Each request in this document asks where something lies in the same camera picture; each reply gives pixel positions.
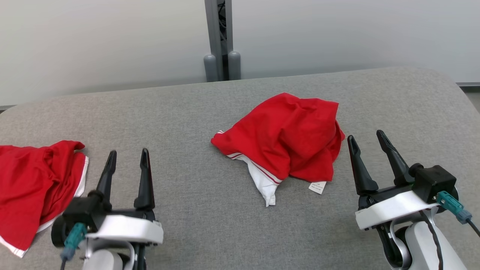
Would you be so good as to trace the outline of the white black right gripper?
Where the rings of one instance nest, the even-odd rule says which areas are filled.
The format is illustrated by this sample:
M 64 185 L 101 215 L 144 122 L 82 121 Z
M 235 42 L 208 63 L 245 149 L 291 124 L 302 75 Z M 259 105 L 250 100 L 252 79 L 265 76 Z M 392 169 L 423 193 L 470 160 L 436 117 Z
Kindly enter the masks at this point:
M 403 157 L 384 131 L 377 130 L 376 136 L 394 173 L 394 185 L 411 185 L 413 178 Z M 353 135 L 348 136 L 347 142 L 357 195 L 376 192 L 378 184 L 368 173 Z M 357 211 L 355 220 L 360 229 L 377 231 L 391 269 L 437 270 L 439 238 L 433 217 L 438 207 L 437 203 L 426 203 L 413 191 L 407 191 Z

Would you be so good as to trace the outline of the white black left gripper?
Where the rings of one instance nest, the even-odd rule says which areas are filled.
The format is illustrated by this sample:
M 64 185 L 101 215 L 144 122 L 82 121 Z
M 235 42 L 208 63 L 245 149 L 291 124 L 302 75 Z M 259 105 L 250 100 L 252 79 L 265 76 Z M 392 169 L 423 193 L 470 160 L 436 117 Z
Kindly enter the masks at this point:
M 110 201 L 111 184 L 116 171 L 117 152 L 110 151 L 96 191 L 103 201 Z M 141 177 L 136 210 L 153 210 L 155 196 L 149 150 L 142 149 L 139 163 Z M 146 248 L 163 243 L 164 231 L 153 215 L 129 217 L 122 214 L 103 215 L 99 222 L 86 224 L 83 241 L 84 270 L 147 270 Z

